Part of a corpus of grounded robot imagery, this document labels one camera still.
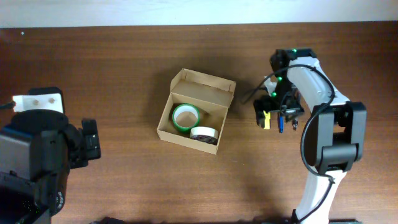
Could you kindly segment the yellow highlighter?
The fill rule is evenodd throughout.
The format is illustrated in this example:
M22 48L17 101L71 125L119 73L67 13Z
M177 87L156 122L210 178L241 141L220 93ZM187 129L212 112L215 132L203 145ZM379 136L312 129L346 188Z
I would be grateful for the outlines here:
M270 112L263 111L264 113L264 122L263 122L263 129L270 129L271 128L271 114Z

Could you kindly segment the beige tape roll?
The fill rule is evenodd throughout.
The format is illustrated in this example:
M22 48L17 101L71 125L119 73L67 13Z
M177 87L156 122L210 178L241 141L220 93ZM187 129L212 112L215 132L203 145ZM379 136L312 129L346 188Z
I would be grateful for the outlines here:
M216 129L197 126L190 130L190 139L205 142L212 145L217 145L219 132Z

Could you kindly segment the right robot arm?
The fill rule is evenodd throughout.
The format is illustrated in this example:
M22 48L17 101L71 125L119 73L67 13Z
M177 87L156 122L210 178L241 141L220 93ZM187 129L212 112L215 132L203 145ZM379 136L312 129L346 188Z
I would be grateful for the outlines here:
M270 65L272 73L255 89L266 91L253 102L257 125L268 129L275 113L280 133L288 122L297 129L304 113L301 102L310 110L300 140L308 177L302 199L286 222L329 223L341 181L363 156L366 107L338 91L312 49L277 49Z

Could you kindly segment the blue pen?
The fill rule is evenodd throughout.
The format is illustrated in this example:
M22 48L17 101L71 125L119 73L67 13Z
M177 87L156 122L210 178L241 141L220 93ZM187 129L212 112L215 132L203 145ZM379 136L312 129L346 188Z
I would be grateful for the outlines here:
M282 134L284 132L284 118L282 115L278 115L278 130Z

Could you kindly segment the green tape roll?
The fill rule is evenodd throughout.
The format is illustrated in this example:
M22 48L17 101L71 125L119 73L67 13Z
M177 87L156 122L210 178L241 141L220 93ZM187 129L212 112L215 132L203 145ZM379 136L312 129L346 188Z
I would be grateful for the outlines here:
M179 132L186 133L199 124L200 112L197 107L184 103L174 109L172 121Z

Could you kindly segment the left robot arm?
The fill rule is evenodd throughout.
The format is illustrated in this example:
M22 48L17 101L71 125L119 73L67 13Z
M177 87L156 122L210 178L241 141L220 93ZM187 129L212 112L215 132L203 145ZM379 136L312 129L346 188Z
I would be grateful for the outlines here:
M15 114L1 128L1 223L50 223L65 205L70 171L101 157L97 123L72 125L57 87L14 95L3 107Z

